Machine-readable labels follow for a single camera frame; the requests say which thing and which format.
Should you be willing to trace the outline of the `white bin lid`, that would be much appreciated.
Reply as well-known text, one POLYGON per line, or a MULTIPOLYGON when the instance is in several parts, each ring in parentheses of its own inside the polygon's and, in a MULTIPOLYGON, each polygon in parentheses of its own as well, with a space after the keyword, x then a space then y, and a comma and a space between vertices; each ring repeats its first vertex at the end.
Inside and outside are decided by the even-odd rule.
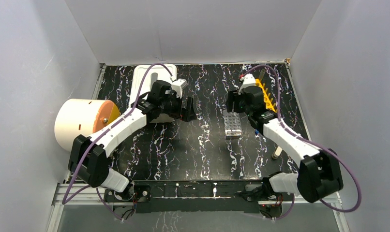
POLYGON ((177 79, 177 66, 174 64, 165 64, 165 66, 172 73, 172 75, 170 75, 170 73, 162 65, 155 65, 149 69, 140 90, 139 87, 141 85, 142 79, 150 65, 138 65, 134 68, 127 111, 132 108, 137 97, 150 91, 152 83, 155 80, 163 80, 172 83, 177 79))

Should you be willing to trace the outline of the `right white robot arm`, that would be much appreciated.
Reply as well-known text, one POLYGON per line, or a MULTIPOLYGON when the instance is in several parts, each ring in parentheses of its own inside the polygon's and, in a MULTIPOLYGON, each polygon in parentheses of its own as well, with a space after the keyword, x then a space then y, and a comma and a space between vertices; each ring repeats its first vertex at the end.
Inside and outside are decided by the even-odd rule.
POLYGON ((314 203, 344 186, 338 160, 321 148, 300 140, 300 135, 282 125, 277 114, 266 108, 263 91, 249 86, 227 95, 229 113, 245 113, 250 125, 260 134, 275 142, 298 165, 296 174, 276 172, 263 178, 262 193, 275 200, 281 193, 302 196, 314 203))

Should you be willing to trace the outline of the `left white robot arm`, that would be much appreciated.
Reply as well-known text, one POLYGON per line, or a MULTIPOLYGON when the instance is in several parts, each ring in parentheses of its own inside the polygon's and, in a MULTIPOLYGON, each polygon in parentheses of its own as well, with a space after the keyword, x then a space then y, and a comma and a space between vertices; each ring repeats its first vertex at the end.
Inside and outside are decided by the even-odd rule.
POLYGON ((172 83, 156 80, 150 91, 137 97, 131 109, 111 124, 89 136, 77 136, 72 145, 69 170, 93 188, 103 187, 115 191, 122 201, 134 196, 131 180, 109 167, 109 157, 130 135, 165 114, 185 122, 196 119, 192 97, 182 106, 182 96, 188 83, 177 79, 172 83))

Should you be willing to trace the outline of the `metal perforated tube rack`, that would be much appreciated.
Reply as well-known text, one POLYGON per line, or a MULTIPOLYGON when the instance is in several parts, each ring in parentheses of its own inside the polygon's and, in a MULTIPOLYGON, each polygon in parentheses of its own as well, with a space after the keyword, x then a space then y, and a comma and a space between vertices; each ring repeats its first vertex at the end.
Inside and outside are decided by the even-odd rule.
POLYGON ((235 112, 226 112, 223 114, 225 139, 239 139, 243 132, 241 128, 240 115, 235 112))

